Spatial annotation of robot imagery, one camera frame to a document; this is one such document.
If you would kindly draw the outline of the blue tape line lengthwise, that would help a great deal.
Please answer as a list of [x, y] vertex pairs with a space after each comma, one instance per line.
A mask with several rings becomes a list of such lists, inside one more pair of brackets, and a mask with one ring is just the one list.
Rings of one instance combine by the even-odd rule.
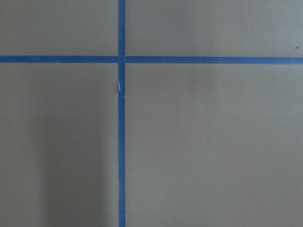
[[118, 1], [118, 183], [119, 227], [126, 226], [125, 199], [125, 12], [126, 1]]

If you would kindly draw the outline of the blue tape line crosswise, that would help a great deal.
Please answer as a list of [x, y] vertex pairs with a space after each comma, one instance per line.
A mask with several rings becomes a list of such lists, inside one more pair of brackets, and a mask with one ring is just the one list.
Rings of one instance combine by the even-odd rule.
[[302, 57], [43, 56], [2, 55], [1, 63], [277, 64], [302, 65]]

